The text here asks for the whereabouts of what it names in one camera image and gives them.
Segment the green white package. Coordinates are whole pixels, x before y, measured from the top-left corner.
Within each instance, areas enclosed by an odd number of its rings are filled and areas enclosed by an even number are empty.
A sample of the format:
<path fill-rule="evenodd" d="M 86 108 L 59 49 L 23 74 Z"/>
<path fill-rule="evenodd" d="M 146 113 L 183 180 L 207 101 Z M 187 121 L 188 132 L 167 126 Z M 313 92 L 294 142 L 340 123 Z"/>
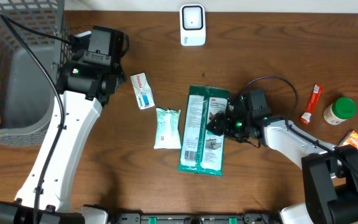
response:
<path fill-rule="evenodd" d="M 210 86 L 190 86 L 183 142 L 177 170 L 195 174 L 223 175 L 224 136 L 206 127 L 224 114 L 230 91 Z"/>

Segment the light teal wipes packet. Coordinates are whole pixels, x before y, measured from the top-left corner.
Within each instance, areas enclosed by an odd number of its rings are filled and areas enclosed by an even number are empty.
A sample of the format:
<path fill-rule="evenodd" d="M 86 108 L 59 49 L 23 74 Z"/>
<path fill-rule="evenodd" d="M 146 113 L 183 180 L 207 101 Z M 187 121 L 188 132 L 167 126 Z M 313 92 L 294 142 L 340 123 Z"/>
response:
<path fill-rule="evenodd" d="M 181 149 L 178 124 L 181 110 L 156 109 L 157 130 L 154 149 Z"/>

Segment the orange red stick sachet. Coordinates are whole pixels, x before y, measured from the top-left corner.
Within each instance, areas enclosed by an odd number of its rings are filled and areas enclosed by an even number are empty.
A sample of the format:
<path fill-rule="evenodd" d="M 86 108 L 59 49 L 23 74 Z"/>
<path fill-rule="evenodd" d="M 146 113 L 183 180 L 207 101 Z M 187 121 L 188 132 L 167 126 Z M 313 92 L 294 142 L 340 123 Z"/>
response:
<path fill-rule="evenodd" d="M 314 84 L 312 94 L 309 98 L 307 107 L 305 109 L 305 112 L 301 116 L 301 121 L 305 124 L 309 124 L 311 121 L 311 116 L 314 112 L 314 109 L 316 108 L 316 105 L 319 101 L 319 98 L 322 94 L 323 87 L 317 83 Z"/>

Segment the white green carton box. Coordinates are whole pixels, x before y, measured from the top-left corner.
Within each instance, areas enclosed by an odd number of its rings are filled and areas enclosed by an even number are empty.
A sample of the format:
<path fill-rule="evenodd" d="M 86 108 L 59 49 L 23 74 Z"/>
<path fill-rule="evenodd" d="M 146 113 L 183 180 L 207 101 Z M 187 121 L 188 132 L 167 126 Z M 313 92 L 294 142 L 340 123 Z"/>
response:
<path fill-rule="evenodd" d="M 131 82 L 134 89 L 136 102 L 140 110 L 155 106 L 152 89 L 147 81 L 145 73 L 139 73 L 131 76 Z"/>

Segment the green lid jar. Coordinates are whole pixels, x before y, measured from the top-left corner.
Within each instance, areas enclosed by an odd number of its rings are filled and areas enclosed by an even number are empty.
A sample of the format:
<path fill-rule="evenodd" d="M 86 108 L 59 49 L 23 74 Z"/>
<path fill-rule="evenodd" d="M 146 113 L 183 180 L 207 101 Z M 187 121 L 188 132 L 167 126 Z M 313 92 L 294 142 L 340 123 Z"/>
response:
<path fill-rule="evenodd" d="M 347 97 L 338 98 L 323 111 L 324 120 L 331 125 L 339 125 L 357 113 L 354 101 Z"/>

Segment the orange small box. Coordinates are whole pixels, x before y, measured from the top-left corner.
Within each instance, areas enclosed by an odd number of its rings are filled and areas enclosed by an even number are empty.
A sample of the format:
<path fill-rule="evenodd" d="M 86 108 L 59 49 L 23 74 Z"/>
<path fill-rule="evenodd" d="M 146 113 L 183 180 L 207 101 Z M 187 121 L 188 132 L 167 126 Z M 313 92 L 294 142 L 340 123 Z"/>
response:
<path fill-rule="evenodd" d="M 339 143 L 339 146 L 351 145 L 358 149 L 358 133 L 350 131 L 346 137 Z"/>

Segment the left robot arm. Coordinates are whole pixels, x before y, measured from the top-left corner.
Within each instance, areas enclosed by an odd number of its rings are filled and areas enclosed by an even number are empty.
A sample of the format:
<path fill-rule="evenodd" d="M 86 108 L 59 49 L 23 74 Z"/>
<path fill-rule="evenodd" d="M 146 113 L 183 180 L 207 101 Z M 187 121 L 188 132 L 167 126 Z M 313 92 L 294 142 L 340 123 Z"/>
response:
<path fill-rule="evenodd" d="M 127 34 L 94 26 L 77 55 L 61 66 L 50 124 L 35 164 L 13 202 L 0 202 L 0 223 L 114 223 L 99 205 L 72 210 L 71 190 L 86 140 L 109 97 L 126 81 Z"/>

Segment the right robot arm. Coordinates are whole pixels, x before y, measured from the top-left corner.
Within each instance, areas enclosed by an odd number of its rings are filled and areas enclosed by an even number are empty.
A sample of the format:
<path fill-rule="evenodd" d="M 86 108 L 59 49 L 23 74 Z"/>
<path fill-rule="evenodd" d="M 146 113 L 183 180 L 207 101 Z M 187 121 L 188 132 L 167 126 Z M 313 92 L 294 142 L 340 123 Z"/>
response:
<path fill-rule="evenodd" d="M 302 171 L 305 202 L 279 211 L 279 223 L 358 222 L 358 150 L 314 138 L 274 116 L 262 90 L 238 95 L 206 114 L 206 129 L 240 143 L 257 140 Z"/>

